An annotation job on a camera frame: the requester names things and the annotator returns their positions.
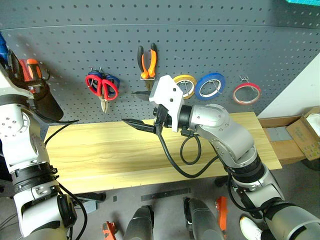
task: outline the white wall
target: white wall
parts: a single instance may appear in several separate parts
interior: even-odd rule
[[[320,54],[258,116],[259,119],[300,115],[320,105]]]

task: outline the shoe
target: shoe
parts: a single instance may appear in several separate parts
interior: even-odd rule
[[[243,236],[248,240],[261,240],[262,230],[250,218],[243,216],[240,219],[240,228]]]

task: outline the gray pegboard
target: gray pegboard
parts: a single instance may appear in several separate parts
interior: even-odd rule
[[[157,78],[219,72],[226,87],[209,101],[229,112],[259,114],[318,54],[319,7],[284,0],[246,1],[5,1],[0,16],[7,45],[19,58],[36,58],[52,73],[50,88],[64,120],[80,123],[152,118],[153,107],[131,97],[139,80],[138,45],[158,48]],[[120,78],[119,97],[108,113],[84,83],[89,67]],[[239,75],[262,89],[260,100],[232,99]]]

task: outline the floor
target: floor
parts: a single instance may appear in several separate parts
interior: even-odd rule
[[[283,169],[272,171],[277,178],[284,196],[288,201],[305,208],[320,218],[320,174],[311,170],[301,162],[283,166]],[[141,201],[141,196],[160,193],[170,190],[190,188],[191,193],[168,196],[164,198]],[[183,210],[184,197],[197,197],[203,200],[212,212],[217,215],[215,200],[219,196],[228,196],[225,186],[214,186],[214,178],[194,179],[180,182],[155,184],[123,189],[114,189],[106,192],[106,200],[98,205],[98,210],[88,214],[88,225],[81,239],[102,240],[101,225],[105,221],[116,222],[118,233],[117,240],[123,239],[124,231],[135,213],[142,205],[152,205],[155,216],[153,235],[155,240],[189,240],[191,239],[185,227]],[[0,197],[0,222],[7,216],[15,213],[15,205],[12,199]],[[83,215],[76,210],[78,220],[73,228],[73,238],[79,233]],[[242,236],[239,219],[244,214],[228,201],[227,236],[230,240],[245,240]],[[0,230],[0,239],[17,240],[19,233],[17,219],[11,221],[13,225]]]

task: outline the red scissors handle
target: red scissors handle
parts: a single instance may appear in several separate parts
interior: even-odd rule
[[[97,86],[95,87],[93,85],[93,80],[97,81]],[[97,75],[88,75],[85,77],[85,83],[88,86],[88,88],[90,89],[91,92],[93,92],[94,95],[101,97],[102,95],[102,79],[97,76]]]
[[[109,97],[108,85],[111,88],[113,88],[113,91],[114,91],[113,94],[114,95],[112,97]],[[114,100],[114,99],[116,99],[118,97],[118,94],[119,94],[118,88],[112,81],[107,80],[107,79],[103,79],[102,80],[102,86],[103,86],[104,99],[105,100],[111,101],[111,100]]]

